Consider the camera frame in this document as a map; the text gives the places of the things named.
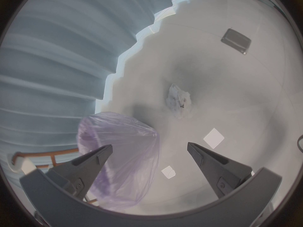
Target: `purple plastic bag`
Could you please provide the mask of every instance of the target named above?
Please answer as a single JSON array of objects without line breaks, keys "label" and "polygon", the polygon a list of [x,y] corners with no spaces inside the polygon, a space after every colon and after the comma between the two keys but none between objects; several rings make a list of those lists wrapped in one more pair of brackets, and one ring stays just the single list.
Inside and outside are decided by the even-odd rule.
[{"label": "purple plastic bag", "polygon": [[158,166],[158,133],[137,119],[104,112],[82,119],[77,136],[80,154],[111,144],[113,153],[90,188],[101,207],[124,209],[148,192]]}]

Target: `translucent plastic bag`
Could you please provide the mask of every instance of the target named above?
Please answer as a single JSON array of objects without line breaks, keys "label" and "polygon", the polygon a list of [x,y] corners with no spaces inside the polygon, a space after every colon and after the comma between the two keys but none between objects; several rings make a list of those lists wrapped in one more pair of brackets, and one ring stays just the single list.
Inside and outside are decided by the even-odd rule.
[{"label": "translucent plastic bag", "polygon": [[158,166],[158,133],[133,117],[104,112],[82,119],[77,136],[80,154],[111,144],[113,153],[90,191],[109,210],[134,206],[149,190]]}]

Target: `black cable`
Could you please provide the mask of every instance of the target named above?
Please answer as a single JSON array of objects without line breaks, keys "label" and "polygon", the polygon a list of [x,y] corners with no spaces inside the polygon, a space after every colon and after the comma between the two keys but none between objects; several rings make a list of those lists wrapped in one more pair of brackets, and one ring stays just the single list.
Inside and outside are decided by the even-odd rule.
[{"label": "black cable", "polygon": [[298,138],[297,146],[298,146],[299,150],[303,153],[303,149],[302,149],[302,147],[301,147],[300,144],[299,144],[300,140],[302,140],[302,139],[303,139],[303,135],[301,135],[301,136]]}]

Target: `floor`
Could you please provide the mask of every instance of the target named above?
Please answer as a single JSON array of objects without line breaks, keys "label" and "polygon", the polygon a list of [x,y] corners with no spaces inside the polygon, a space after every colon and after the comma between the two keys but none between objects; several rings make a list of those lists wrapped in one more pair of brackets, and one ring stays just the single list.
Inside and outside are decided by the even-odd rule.
[{"label": "floor", "polygon": [[[220,41],[228,28],[252,40],[246,55]],[[224,136],[215,152],[283,177],[276,208],[303,162],[303,56],[284,17],[257,0],[184,1],[142,42],[101,108],[134,116],[161,137],[150,191],[124,212],[168,214],[215,201],[187,152],[189,141],[211,149],[203,139],[213,128]],[[191,94],[192,118],[176,119],[165,105],[172,83]],[[176,173],[170,179],[161,172],[167,166]]]}]

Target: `small white tag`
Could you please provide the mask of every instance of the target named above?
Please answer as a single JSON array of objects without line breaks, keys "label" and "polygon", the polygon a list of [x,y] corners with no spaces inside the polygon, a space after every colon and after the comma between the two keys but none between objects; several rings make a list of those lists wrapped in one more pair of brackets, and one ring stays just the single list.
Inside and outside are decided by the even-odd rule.
[{"label": "small white tag", "polygon": [[171,166],[168,166],[167,168],[163,169],[161,171],[164,176],[166,176],[168,179],[172,178],[173,176],[176,176],[176,172],[172,169]]},{"label": "small white tag", "polygon": [[224,140],[224,136],[221,135],[215,128],[213,128],[204,138],[204,141],[213,149],[220,144],[222,140]]}]

